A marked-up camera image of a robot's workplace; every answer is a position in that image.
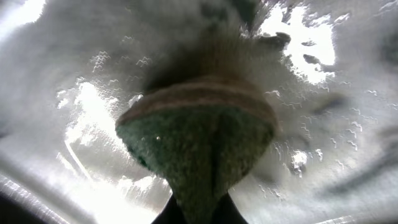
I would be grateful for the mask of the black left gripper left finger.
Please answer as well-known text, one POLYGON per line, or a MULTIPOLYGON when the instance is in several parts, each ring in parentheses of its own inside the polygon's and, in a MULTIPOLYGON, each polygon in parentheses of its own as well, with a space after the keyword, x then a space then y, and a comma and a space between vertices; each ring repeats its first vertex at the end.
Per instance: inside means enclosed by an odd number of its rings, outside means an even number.
POLYGON ((187 224, 174 194, 172 194, 164 209, 151 224, 187 224))

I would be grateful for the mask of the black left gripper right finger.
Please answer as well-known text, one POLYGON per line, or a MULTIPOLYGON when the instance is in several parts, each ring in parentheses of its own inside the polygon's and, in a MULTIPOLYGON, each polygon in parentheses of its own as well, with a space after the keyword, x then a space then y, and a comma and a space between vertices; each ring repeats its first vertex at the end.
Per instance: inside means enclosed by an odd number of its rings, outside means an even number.
POLYGON ((222 196, 213 212, 213 224, 248 224, 229 193, 222 196))

